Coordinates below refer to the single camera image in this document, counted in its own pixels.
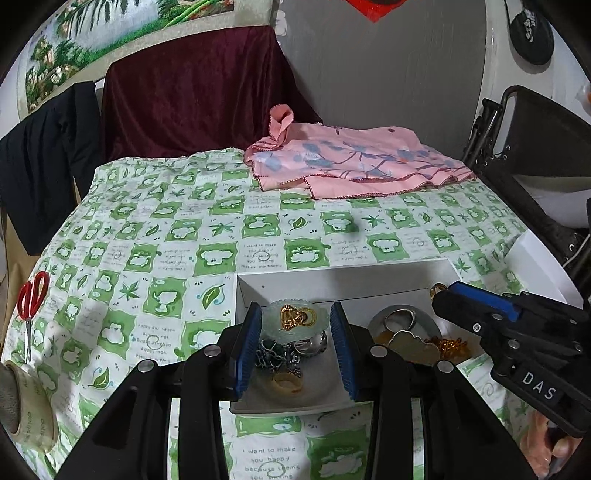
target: human hand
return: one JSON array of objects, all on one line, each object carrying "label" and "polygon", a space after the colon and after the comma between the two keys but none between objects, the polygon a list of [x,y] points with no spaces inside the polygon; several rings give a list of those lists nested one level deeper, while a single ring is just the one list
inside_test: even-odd
[{"label": "human hand", "polygon": [[552,457],[564,459],[565,462],[579,446],[581,440],[564,437],[552,446],[548,434],[548,419],[540,412],[534,411],[530,426],[521,438],[520,447],[534,473],[539,478],[544,478],[550,472]]}]

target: silver ring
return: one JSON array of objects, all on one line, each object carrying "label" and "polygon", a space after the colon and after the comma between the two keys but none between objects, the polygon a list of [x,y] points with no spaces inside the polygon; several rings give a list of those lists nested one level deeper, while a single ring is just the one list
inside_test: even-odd
[{"label": "silver ring", "polygon": [[402,328],[402,330],[406,330],[407,332],[410,332],[414,328],[414,326],[417,323],[417,317],[416,317],[414,311],[413,310],[410,310],[410,309],[398,309],[398,310],[394,310],[393,312],[390,312],[390,313],[388,313],[386,315],[386,318],[384,319],[384,327],[386,328],[386,330],[388,330],[389,332],[392,332],[392,333],[397,333],[397,332],[400,331],[399,329],[398,330],[392,330],[392,328],[390,328],[388,326],[388,319],[392,315],[395,315],[395,314],[401,313],[401,312],[409,312],[410,313],[410,316],[411,316],[410,324],[408,325],[407,328]]}]

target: screw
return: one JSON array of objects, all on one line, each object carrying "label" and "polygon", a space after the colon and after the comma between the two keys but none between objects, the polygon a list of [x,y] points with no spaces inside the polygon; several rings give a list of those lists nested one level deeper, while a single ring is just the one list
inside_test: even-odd
[{"label": "screw", "polygon": [[149,372],[153,368],[154,368],[154,362],[152,360],[142,360],[138,364],[138,370],[140,372],[142,372],[143,374]]},{"label": "screw", "polygon": [[450,374],[453,372],[453,363],[448,362],[447,360],[441,360],[440,362],[437,362],[437,368],[444,374]]},{"label": "screw", "polygon": [[222,349],[220,347],[218,347],[217,345],[207,345],[204,349],[203,349],[203,353],[205,354],[205,356],[218,356],[220,353],[222,353]]},{"label": "screw", "polygon": [[371,353],[373,356],[381,358],[383,356],[388,355],[388,349],[382,345],[374,345],[369,350],[369,353]]}]

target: red paper decoration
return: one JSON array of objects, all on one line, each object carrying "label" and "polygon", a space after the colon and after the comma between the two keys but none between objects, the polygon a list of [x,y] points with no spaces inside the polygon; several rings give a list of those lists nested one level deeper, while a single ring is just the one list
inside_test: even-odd
[{"label": "red paper decoration", "polygon": [[363,15],[369,18],[372,22],[377,22],[384,15],[390,13],[396,7],[400,7],[406,0],[400,0],[393,5],[377,5],[370,0],[347,0]]}]

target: scissors handle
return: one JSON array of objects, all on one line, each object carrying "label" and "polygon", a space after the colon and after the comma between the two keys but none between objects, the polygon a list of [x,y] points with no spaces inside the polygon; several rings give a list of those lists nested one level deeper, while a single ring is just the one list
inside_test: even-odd
[{"label": "scissors handle", "polygon": [[39,311],[39,307],[45,296],[47,295],[47,289],[49,287],[49,273],[45,271],[37,272],[35,275],[35,280],[33,281],[33,292],[30,295],[31,301],[31,308],[29,311],[29,315],[31,318],[35,316],[35,314]]},{"label": "scissors handle", "polygon": [[27,320],[29,318],[29,308],[31,306],[32,289],[33,286],[31,285],[31,282],[28,281],[21,287],[21,291],[18,293],[18,316],[23,320]]}]

